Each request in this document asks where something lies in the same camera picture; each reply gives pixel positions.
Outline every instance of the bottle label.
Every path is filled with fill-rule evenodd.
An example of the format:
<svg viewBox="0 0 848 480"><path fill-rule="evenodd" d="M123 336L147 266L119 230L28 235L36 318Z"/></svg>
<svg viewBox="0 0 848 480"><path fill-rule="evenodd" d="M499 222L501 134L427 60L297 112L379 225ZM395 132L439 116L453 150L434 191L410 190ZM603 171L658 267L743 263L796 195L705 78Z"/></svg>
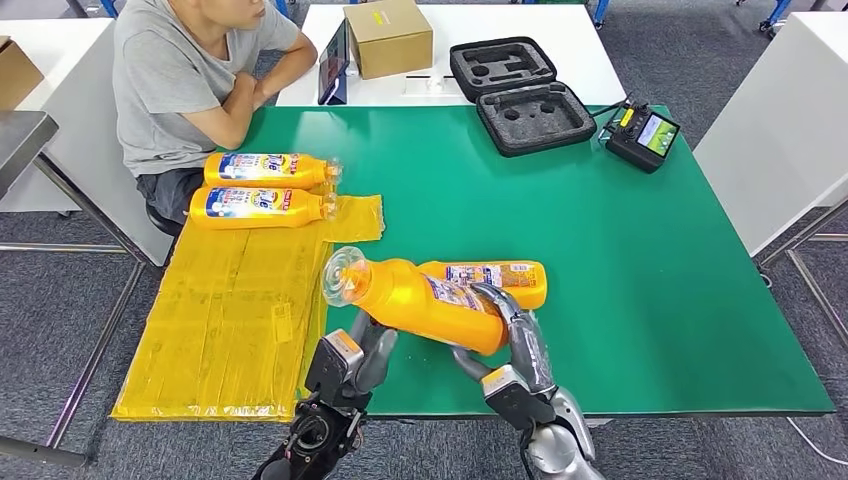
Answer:
<svg viewBox="0 0 848 480"><path fill-rule="evenodd" d="M433 296L436 297L436 300L470 308L478 312L485 310L483 302L477 298L477 295L470 288L439 280L429 275L424 275L424 277L430 283L430 288L433 289Z"/></svg>
<svg viewBox="0 0 848 480"><path fill-rule="evenodd" d="M210 217L246 217L253 214L285 213L291 206L291 190L263 188L213 188L206 197Z"/></svg>
<svg viewBox="0 0 848 480"><path fill-rule="evenodd" d="M226 153L218 165L218 175L230 180L291 177L297 171L298 158L296 153Z"/></svg>
<svg viewBox="0 0 848 480"><path fill-rule="evenodd" d="M496 287L535 287L537 284L536 268L529 263L450 265L445 269L445 278L462 286L488 283Z"/></svg>

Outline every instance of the man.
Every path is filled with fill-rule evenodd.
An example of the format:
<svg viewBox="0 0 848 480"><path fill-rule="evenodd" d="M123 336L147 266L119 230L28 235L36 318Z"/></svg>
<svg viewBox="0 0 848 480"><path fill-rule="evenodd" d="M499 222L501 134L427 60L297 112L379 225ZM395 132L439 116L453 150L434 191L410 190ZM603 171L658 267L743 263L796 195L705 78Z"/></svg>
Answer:
<svg viewBox="0 0 848 480"><path fill-rule="evenodd" d="M263 49L285 54L256 80ZM118 140L148 204L185 223L209 153L241 146L254 110L316 58L266 0L129 0L115 27Z"/></svg>

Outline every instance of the black carrying case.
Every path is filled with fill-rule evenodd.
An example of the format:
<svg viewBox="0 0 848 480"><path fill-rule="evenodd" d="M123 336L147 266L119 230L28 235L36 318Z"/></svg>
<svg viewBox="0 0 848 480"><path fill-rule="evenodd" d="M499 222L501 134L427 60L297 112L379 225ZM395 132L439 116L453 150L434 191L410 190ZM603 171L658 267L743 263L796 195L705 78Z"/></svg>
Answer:
<svg viewBox="0 0 848 480"><path fill-rule="evenodd" d="M539 45L509 37L455 45L450 68L505 157L588 140L594 118Z"/></svg>

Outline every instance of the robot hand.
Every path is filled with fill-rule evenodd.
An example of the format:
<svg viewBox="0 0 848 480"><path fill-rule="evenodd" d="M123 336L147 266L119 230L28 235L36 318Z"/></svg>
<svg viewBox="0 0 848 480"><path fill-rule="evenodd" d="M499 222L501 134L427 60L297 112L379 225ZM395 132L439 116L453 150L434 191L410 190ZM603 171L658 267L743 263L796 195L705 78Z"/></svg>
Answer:
<svg viewBox="0 0 848 480"><path fill-rule="evenodd" d="M486 404L522 432L520 454L527 476L534 478L529 453L545 480L603 480L589 463L595 459L595 446L577 401L553 381L536 318L497 287L473 284L472 288L503 318L511 360L492 369L471 358L468 350L452 347L454 359L480 382Z"/></svg>
<svg viewBox="0 0 848 480"><path fill-rule="evenodd" d="M318 342L289 437L253 480L321 480L339 459L362 445L361 426L371 390L383 383L397 331L360 311L350 335L338 329Z"/></svg>

